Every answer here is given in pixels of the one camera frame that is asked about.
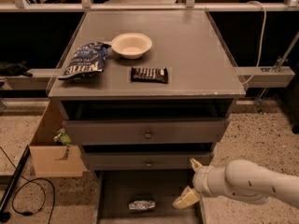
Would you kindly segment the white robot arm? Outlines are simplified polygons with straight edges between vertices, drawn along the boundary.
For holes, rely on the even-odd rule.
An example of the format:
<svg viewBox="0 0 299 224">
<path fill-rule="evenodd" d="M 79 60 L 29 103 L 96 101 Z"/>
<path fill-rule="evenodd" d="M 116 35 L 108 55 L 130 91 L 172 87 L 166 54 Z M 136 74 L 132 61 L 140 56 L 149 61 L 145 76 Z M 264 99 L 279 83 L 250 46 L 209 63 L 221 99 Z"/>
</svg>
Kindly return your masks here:
<svg viewBox="0 0 299 224">
<path fill-rule="evenodd" d="M 284 175 L 264 168 L 252 161 L 234 160 L 225 167 L 204 166 L 190 159 L 194 170 L 192 188 L 187 186 L 173 206 L 184 209 L 203 197 L 223 196 L 250 204 L 265 204 L 268 198 L 280 200 L 299 208 L 299 177 Z"/>
</svg>

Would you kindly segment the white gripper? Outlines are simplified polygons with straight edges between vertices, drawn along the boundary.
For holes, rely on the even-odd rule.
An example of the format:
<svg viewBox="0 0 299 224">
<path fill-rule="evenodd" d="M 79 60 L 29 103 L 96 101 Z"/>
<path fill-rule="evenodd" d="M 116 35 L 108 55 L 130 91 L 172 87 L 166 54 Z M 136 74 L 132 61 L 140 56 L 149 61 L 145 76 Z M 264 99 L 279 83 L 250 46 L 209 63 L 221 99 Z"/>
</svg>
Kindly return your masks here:
<svg viewBox="0 0 299 224">
<path fill-rule="evenodd" d="M 226 195 L 225 174 L 223 168 L 213 166 L 203 166 L 201 162 L 194 158 L 190 159 L 191 166 L 195 171 L 192 183 L 194 189 L 187 186 L 177 197 L 173 206 L 177 209 L 187 208 L 204 197 L 218 197 Z"/>
</svg>

